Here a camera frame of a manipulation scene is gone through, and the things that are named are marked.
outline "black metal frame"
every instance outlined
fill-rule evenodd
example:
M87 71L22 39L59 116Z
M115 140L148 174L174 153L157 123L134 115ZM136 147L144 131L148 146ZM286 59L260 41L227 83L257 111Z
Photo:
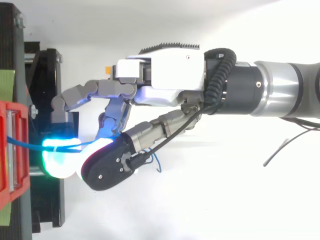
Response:
M15 70L12 101L38 109L35 120L29 117L29 142L42 144L50 133L51 100L61 93L59 52L40 51L39 42L24 44L23 27L16 21L20 13L12 3L0 3L0 69ZM36 53L32 64L25 64L25 52ZM73 120L78 136L78 112ZM31 166L44 170L41 152L29 151L29 160ZM32 176L30 182L30 189L11 203L10 226L0 226L1 240L32 240L32 233L41 231L40 223L52 222L54 228L64 224L64 180L45 175Z
M0 3L0 69L15 70L13 101L27 105L24 33L15 18L21 12L11 3ZM0 226L1 240L31 240L31 200L28 189L11 203L9 226Z
M32 103L38 109L35 120L30 119L29 139L32 144L41 145L51 131L51 101L61 93L59 52L56 49L41 50L40 43L25 42L26 53L34 53L31 64L25 64L26 83ZM29 151L30 166L37 166L43 172L42 153ZM31 176L32 233L40 233L40 223L52 222L54 228L65 222L65 185L63 179L48 175Z

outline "black cable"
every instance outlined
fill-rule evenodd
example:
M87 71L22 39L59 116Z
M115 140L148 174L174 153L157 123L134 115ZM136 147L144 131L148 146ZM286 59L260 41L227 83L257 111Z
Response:
M287 122L290 122L290 123L297 124L298 126L304 128L304 129L307 129L307 130L320 131L320 123L307 121L307 120L303 120L303 119L295 118L295 117L292 117L292 118L281 117L281 119L285 120Z
M263 164L264 167L266 167L270 161L285 147L287 146L289 143L291 143L293 140L297 139L298 137L300 137L303 134L306 134L308 132L311 132L313 129L309 129L307 131L304 131L300 134L298 134L297 136L295 136L294 138L291 138L289 141L287 141L285 144L281 145Z
M221 102L223 86L236 64L237 56L234 51L228 48L217 48L204 53L205 60L219 59L221 55L223 56L221 63L207 72L207 86L204 91L204 102L215 107Z
M206 106L197 111L195 114L193 114L181 127L179 127L173 134L171 134L169 137L167 137L163 142L159 143L157 146L155 146L152 150L150 150L146 154L146 157L150 157L152 154L154 154L156 151L161 149L164 145L166 145L168 142L170 142L173 138L178 136L186 127L189 126L190 123L192 123L193 120L195 120L200 114L203 114L205 111L213 108L213 106Z

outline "white background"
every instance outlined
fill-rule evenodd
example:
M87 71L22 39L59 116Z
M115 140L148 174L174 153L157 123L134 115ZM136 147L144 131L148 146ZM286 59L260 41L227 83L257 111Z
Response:
M26 41L57 48L62 88L103 79L105 66L161 42L233 49L239 61L320 62L316 0L16 0ZM80 108L92 140L107 100ZM128 127L166 107L133 107ZM65 181L66 221L42 224L35 240L320 239L319 133L276 118L203 116L148 165L103 192Z

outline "black cylindrical joint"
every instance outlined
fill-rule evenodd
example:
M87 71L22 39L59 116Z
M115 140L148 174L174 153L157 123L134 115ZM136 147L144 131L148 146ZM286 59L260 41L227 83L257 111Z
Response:
M251 66L246 62L237 62L225 81L223 103L218 113L241 115L252 113L262 98L263 81L263 76L256 66Z

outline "robotic hand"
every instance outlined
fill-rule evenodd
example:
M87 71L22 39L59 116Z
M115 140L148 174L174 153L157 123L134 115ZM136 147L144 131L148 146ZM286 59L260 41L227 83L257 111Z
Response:
M236 62L226 48L205 52L198 45L170 43L143 49L113 66L108 80L90 80L52 100L51 122L68 125L69 112L91 98L110 99L99 117L96 139L113 138L90 154L81 169L94 190L131 176L167 142L191 130L201 114L320 118L320 63ZM131 105L179 106L123 132ZM140 153L166 138L150 152Z

